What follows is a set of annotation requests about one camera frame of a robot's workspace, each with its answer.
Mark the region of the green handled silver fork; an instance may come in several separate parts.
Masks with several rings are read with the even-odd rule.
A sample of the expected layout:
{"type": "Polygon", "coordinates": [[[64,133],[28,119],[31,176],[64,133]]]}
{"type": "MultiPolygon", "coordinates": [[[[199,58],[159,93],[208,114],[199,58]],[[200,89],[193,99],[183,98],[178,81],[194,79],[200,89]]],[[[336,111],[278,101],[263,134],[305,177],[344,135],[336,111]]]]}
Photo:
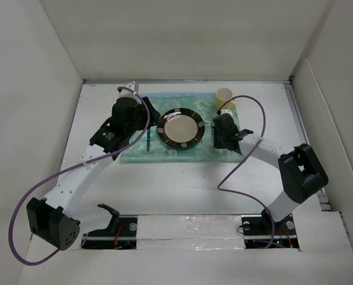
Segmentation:
{"type": "Polygon", "coordinates": [[[146,140],[147,144],[146,144],[146,150],[147,152],[150,151],[150,145],[151,145],[151,128],[149,127],[147,129],[147,140],[146,140]]]}

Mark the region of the dark rimmed cream plate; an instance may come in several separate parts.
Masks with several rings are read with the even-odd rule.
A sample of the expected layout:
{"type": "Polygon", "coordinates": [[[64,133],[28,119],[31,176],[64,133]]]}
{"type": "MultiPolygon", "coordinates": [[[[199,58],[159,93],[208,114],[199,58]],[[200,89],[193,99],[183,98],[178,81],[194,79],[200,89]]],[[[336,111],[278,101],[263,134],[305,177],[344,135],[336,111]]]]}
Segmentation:
{"type": "Polygon", "coordinates": [[[167,111],[159,119],[157,134],[162,143],[176,150],[196,147],[205,134],[205,123],[197,112],[187,108],[167,111]]]}

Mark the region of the yellow ceramic mug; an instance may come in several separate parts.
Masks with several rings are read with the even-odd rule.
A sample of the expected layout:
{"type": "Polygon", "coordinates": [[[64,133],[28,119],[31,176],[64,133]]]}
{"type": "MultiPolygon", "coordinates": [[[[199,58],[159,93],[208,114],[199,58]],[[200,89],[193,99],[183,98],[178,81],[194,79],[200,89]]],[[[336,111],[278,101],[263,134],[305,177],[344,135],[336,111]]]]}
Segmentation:
{"type": "Polygon", "coordinates": [[[233,100],[233,92],[228,88],[219,88],[215,94],[215,108],[235,109],[236,102],[233,100]]]}

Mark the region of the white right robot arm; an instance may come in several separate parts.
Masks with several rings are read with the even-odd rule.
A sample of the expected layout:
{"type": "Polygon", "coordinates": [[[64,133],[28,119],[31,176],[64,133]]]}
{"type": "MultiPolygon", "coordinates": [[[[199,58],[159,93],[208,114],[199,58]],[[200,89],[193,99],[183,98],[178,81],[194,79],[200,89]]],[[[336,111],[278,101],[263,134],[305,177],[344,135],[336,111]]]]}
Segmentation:
{"type": "Polygon", "coordinates": [[[260,226],[273,234],[282,227],[282,220],[299,205],[329,183],[329,178],[316,153],[308,144],[297,147],[283,145],[248,129],[236,126],[228,130],[214,127],[214,147],[228,149],[237,154],[254,157],[280,172],[282,192],[267,206],[260,226]]]}

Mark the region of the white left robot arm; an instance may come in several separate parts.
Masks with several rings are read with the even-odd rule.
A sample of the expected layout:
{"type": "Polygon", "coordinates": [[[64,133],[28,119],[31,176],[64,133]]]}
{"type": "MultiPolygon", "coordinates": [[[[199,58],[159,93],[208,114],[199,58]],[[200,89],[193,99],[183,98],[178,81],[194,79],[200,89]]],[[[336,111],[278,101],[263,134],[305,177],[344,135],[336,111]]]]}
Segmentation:
{"type": "Polygon", "coordinates": [[[113,235],[119,228],[119,212],[99,204],[98,211],[85,212],[78,205],[82,196],[118,155],[133,143],[132,136],[154,126],[160,114],[147,97],[138,97],[139,85],[131,81],[119,87],[112,114],[91,137],[81,165],[66,173],[42,199],[32,198],[27,214],[32,234],[60,251],[70,248],[80,236],[113,235]]]}

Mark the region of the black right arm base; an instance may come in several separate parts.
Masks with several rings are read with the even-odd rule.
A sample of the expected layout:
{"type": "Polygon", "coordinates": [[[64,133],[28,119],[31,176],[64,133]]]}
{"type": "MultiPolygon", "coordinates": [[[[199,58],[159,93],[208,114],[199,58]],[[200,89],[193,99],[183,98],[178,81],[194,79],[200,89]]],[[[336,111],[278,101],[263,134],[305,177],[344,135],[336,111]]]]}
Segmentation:
{"type": "Polygon", "coordinates": [[[300,248],[292,214],[276,222],[274,231],[268,217],[260,214],[241,215],[237,232],[243,235],[246,249],[264,248],[271,239],[270,248],[300,248]]]}

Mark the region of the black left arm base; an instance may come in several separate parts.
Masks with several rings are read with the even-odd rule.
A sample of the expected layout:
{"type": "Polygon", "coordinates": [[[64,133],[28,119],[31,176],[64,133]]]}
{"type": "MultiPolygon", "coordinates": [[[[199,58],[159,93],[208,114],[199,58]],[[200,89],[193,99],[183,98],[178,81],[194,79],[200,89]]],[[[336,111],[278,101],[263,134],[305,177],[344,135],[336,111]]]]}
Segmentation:
{"type": "Polygon", "coordinates": [[[117,226],[94,230],[84,235],[82,249],[136,249],[138,216],[120,216],[117,226]]]}

